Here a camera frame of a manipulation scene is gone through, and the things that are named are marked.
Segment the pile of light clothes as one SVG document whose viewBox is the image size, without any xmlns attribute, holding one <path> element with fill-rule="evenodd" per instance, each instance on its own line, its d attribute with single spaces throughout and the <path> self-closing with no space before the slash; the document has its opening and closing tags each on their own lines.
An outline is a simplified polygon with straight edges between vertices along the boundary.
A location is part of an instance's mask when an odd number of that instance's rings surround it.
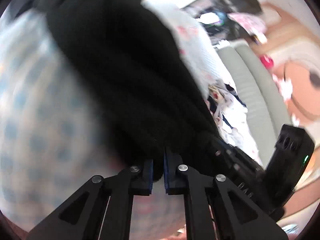
<svg viewBox="0 0 320 240">
<path fill-rule="evenodd" d="M 208 85 L 207 106 L 223 140 L 240 148 L 262 165 L 257 144 L 247 123 L 247 106 L 235 89 L 221 79 L 216 79 Z"/>
</svg>

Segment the blue checkered cartoon blanket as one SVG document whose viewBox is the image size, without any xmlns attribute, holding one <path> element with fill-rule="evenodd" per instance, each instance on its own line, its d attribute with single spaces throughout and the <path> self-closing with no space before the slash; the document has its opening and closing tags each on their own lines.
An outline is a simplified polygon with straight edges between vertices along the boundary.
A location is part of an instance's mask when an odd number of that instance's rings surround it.
<svg viewBox="0 0 320 240">
<path fill-rule="evenodd" d="M 29 9 L 1 16 L 1 224 L 13 239 L 26 239 L 41 220 L 91 176 L 116 175 L 122 164 L 105 142 L 107 128 L 97 103 L 48 34 L 44 14 Z M 223 79 L 236 89 L 227 68 L 204 41 L 204 30 L 175 8 L 149 7 L 181 48 L 201 92 Z M 191 41 L 182 41 L 178 27 Z M 161 239 L 184 226 L 182 196 L 137 197 L 130 239 Z"/>
</svg>

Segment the black fleece garment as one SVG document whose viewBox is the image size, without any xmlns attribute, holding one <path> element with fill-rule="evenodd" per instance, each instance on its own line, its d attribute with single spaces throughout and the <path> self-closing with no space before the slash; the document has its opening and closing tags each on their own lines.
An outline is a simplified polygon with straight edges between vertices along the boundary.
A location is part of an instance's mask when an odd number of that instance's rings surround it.
<svg viewBox="0 0 320 240">
<path fill-rule="evenodd" d="M 218 137 L 174 38 L 141 0 L 35 0 L 57 46 L 96 93 L 108 116 L 108 139 L 132 166 L 164 151 L 202 174 L 220 171 Z"/>
</svg>

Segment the grey padded headboard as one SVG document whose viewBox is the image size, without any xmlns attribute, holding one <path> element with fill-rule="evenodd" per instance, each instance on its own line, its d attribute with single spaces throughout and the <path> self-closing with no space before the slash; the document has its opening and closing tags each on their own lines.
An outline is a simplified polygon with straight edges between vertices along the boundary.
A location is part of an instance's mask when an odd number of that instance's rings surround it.
<svg viewBox="0 0 320 240">
<path fill-rule="evenodd" d="M 282 126 L 292 124 L 283 97 L 271 74 L 249 46 L 225 47 L 217 54 L 231 74 L 238 96 L 247 106 L 249 130 L 257 144 L 262 166 L 267 167 Z"/>
</svg>

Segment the dark cluttered desk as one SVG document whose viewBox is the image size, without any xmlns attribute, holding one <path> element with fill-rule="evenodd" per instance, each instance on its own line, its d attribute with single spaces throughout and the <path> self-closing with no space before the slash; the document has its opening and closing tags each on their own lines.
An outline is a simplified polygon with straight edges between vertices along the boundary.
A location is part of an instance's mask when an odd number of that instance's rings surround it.
<svg viewBox="0 0 320 240">
<path fill-rule="evenodd" d="M 222 40 L 250 37 L 244 27 L 231 19 L 232 13 L 259 16 L 263 12 L 258 0 L 196 0 L 185 6 L 183 11 L 204 27 L 212 45 Z"/>
</svg>

